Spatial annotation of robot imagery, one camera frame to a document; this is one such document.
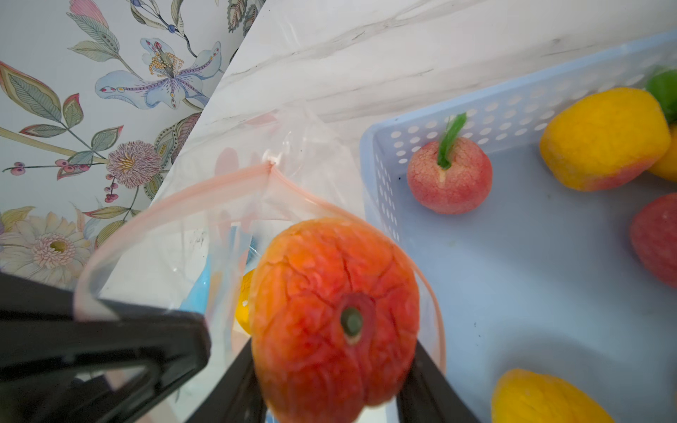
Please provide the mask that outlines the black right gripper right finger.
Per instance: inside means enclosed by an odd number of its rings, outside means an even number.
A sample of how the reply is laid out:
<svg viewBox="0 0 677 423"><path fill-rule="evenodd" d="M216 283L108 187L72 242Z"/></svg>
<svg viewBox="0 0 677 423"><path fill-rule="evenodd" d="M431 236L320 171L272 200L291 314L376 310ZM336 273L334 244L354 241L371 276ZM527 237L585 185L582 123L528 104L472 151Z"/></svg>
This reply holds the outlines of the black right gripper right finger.
<svg viewBox="0 0 677 423"><path fill-rule="evenodd" d="M403 423L480 422L419 341L396 405L398 421Z"/></svg>

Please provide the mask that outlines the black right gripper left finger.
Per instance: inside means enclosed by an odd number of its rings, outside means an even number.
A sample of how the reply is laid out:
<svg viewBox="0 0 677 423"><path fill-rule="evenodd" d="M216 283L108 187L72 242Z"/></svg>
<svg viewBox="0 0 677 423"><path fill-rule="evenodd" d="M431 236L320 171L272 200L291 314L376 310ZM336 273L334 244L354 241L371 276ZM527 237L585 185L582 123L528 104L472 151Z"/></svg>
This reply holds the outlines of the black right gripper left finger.
<svg viewBox="0 0 677 423"><path fill-rule="evenodd" d="M188 423L264 423L267 406L257 380L250 338Z"/></svg>

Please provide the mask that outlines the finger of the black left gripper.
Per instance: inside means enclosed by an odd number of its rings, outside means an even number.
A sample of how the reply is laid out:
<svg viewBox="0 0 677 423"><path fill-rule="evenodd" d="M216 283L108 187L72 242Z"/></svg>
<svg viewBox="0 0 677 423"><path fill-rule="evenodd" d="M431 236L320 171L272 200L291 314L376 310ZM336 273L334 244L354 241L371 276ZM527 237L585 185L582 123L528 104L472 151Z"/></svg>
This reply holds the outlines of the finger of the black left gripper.
<svg viewBox="0 0 677 423"><path fill-rule="evenodd" d="M72 292L2 274L3 422L136 422L207 365L202 315L110 306L78 322Z"/></svg>

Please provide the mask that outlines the clear pink-zipper zip bag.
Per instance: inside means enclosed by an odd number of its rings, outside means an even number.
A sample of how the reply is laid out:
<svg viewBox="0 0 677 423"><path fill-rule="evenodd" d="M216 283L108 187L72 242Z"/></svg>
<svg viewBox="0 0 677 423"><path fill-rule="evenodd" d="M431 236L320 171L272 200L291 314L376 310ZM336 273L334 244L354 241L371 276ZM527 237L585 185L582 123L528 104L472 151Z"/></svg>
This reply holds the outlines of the clear pink-zipper zip bag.
<svg viewBox="0 0 677 423"><path fill-rule="evenodd" d="M260 255L254 272L273 239L306 220L360 222L405 254L368 220L373 204L361 162L325 124L303 105L276 109L181 153L148 210L102 230L76 288L75 315L120 320L112 301L181 311L210 255L215 287L206 313L197 314L217 361L176 391L175 405L162 401L144 416L146 422L187 422L251 338L234 319L251 240L257 238ZM421 342L427 281L407 258L420 291Z"/></svg>

